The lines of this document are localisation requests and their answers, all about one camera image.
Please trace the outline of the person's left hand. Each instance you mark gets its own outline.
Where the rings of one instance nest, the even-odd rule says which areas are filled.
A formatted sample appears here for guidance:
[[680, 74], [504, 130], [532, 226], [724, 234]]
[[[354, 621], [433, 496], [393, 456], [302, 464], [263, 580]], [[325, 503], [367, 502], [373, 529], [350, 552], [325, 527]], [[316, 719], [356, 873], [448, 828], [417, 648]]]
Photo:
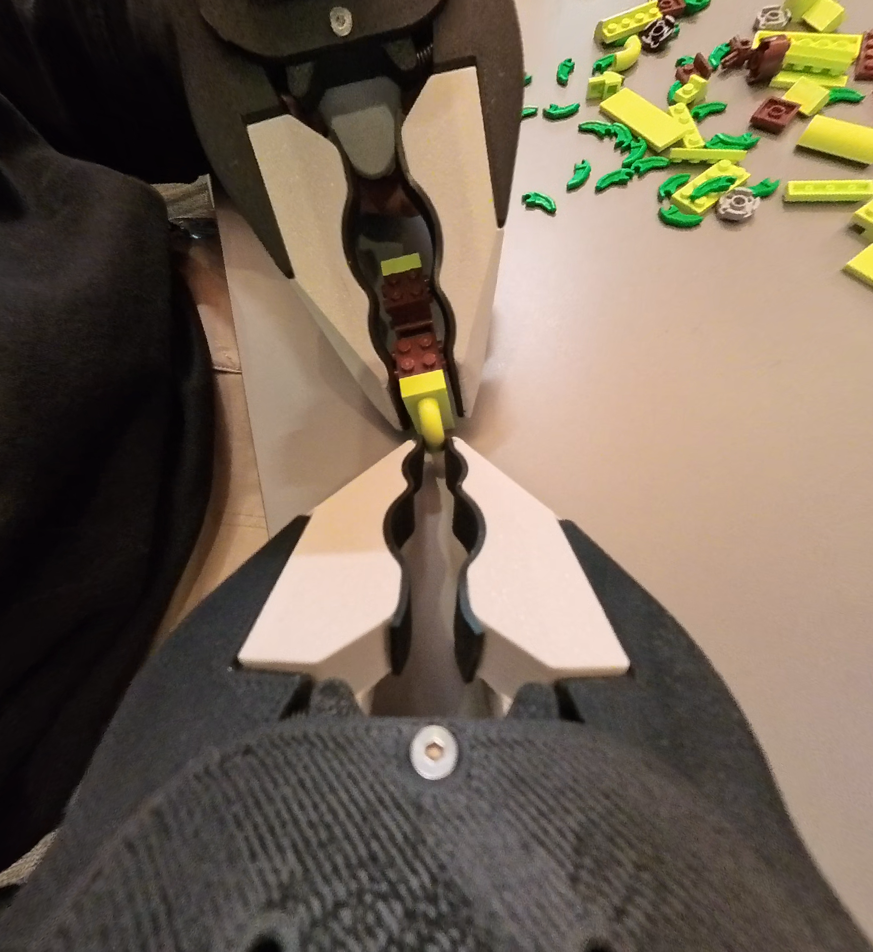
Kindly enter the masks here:
[[404, 185], [404, 179], [397, 173], [376, 179], [357, 175], [354, 186], [359, 213], [393, 218], [418, 216], [419, 210]]

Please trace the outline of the brown brick assembly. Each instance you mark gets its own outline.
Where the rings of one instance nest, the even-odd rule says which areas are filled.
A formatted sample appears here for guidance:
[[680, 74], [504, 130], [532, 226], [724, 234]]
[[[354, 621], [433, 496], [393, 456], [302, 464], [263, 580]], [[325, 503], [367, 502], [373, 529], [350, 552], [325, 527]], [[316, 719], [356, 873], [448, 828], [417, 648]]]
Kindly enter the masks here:
[[423, 268], [382, 278], [381, 292], [383, 309], [394, 331], [391, 356], [395, 396], [406, 410], [399, 379], [437, 369], [444, 371], [450, 392], [443, 344], [432, 314], [432, 293]]

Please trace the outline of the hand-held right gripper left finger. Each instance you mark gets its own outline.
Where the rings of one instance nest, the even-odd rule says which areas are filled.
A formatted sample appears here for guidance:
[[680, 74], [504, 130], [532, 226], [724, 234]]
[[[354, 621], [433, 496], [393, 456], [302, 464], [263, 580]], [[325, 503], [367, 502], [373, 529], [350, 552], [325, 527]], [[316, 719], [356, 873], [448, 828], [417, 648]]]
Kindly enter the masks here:
[[409, 440], [310, 515], [238, 660], [308, 676], [386, 676], [406, 660], [417, 442]]

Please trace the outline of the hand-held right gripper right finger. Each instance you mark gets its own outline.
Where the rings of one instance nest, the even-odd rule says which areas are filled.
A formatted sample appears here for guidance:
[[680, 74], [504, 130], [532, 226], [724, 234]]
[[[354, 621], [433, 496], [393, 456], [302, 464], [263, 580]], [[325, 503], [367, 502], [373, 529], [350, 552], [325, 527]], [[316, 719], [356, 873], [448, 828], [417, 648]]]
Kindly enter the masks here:
[[549, 508], [459, 438], [446, 445], [446, 481], [467, 551], [454, 617], [463, 679], [624, 674], [629, 659]]

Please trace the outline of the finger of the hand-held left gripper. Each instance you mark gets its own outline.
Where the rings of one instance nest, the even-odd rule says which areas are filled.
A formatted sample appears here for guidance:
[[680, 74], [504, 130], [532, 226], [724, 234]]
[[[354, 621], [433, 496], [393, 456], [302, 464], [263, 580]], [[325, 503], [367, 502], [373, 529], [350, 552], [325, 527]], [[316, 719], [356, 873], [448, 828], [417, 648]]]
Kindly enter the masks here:
[[396, 429], [390, 378], [369, 329], [370, 298], [344, 250], [350, 196], [335, 144], [294, 117], [248, 126], [254, 157], [293, 272], [292, 282], [365, 395]]
[[463, 415], [470, 415], [486, 358], [499, 276], [498, 224], [473, 65], [431, 75], [400, 128], [404, 172], [435, 225], [435, 280], [449, 306]]

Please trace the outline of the scattered green leaf pieces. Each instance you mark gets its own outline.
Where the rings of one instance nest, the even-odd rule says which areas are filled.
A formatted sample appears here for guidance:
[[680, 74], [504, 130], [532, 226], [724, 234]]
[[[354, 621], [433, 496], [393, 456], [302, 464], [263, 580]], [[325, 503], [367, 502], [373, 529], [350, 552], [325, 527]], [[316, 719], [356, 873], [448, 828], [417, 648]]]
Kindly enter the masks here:
[[755, 11], [751, 29], [708, 50], [698, 42], [700, 27], [714, 22], [707, 10], [737, 2], [605, 2], [598, 16], [586, 14], [591, 39], [557, 44], [566, 54], [558, 64], [529, 57], [522, 133], [558, 130], [567, 146], [558, 172], [568, 178], [560, 191], [526, 187], [524, 208], [553, 217], [563, 193], [601, 194], [666, 173], [658, 219], [690, 230], [732, 188], [774, 194], [779, 180], [752, 182], [749, 153], [789, 126], [824, 123], [831, 105], [864, 99], [848, 86], [864, 34], [841, 31], [838, 2], [759, 8], [770, 4], [790, 10], [786, 29], [755, 31]]

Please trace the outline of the scattered lime green bricks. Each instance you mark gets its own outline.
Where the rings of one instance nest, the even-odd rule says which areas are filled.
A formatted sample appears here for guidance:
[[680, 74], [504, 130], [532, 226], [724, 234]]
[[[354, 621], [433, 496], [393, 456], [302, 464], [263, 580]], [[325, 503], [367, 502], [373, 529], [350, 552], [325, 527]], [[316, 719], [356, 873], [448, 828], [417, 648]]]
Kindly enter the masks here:
[[[864, 99], [859, 103], [831, 105], [822, 113], [824, 123], [813, 124], [810, 120], [804, 120], [799, 127], [789, 126], [785, 134], [789, 129], [797, 133], [791, 141], [797, 152], [841, 163], [853, 174], [868, 173], [873, 168], [873, 81], [851, 79], [848, 86], [863, 93]], [[783, 136], [769, 138], [771, 141], [781, 141]], [[766, 177], [771, 176], [754, 180], [751, 173], [752, 182]], [[848, 227], [859, 234], [867, 245], [843, 266], [843, 271], [873, 290], [873, 178], [870, 175], [838, 175], [826, 179], [771, 178], [779, 180], [779, 187], [774, 194], [761, 200], [751, 221], [755, 220], [763, 202], [776, 194], [780, 195], [780, 201], [787, 206], [840, 205], [852, 208]], [[716, 214], [709, 213], [698, 227], [690, 230], [669, 228], [659, 222], [669, 229], [688, 232], [700, 228], [709, 218], [718, 220]], [[739, 224], [721, 222], [731, 227], [739, 227], [750, 220]]]

